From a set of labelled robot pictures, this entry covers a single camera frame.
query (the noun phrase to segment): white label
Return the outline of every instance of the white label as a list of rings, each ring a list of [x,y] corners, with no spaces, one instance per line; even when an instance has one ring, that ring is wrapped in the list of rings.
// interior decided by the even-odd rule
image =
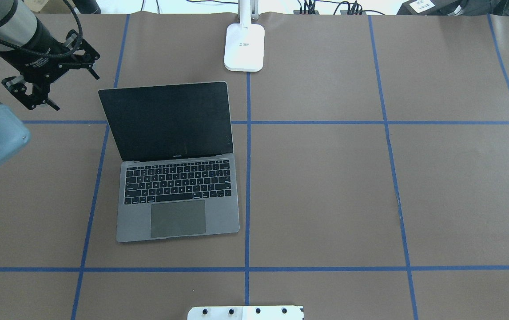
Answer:
[[[425,12],[426,10],[435,7],[431,0],[417,0],[415,2],[411,2],[410,6],[417,13]]]

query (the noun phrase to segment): laptop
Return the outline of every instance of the laptop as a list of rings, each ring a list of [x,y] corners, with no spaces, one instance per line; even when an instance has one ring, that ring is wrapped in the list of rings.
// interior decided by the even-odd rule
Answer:
[[[225,82],[99,91],[123,160],[116,241],[239,231]]]

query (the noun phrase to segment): laptop screen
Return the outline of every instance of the laptop screen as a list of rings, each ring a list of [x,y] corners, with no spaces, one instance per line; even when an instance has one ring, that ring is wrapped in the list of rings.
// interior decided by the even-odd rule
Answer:
[[[124,161],[232,153],[225,82],[99,91]]]

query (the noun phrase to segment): white stand base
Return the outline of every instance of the white stand base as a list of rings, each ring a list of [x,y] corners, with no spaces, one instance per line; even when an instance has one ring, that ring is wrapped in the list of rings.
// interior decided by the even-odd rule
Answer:
[[[256,72],[264,62],[264,28],[260,24],[227,27],[225,67],[231,71]]]
[[[194,307],[187,320],[303,320],[302,306]]]

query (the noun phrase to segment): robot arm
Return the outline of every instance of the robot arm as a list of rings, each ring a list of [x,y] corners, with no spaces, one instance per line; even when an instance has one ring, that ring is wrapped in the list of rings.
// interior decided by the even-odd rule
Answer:
[[[0,57],[20,72],[17,77],[4,79],[2,85],[30,110],[41,104],[59,110],[48,97],[50,85],[70,69],[87,69],[95,79],[99,78],[92,66],[100,56],[83,39],[78,16],[64,2],[73,13],[79,32],[69,31],[65,42],[60,43],[21,0],[0,0]],[[75,54],[78,50],[84,50],[84,54]],[[25,83],[33,85],[31,94]]]

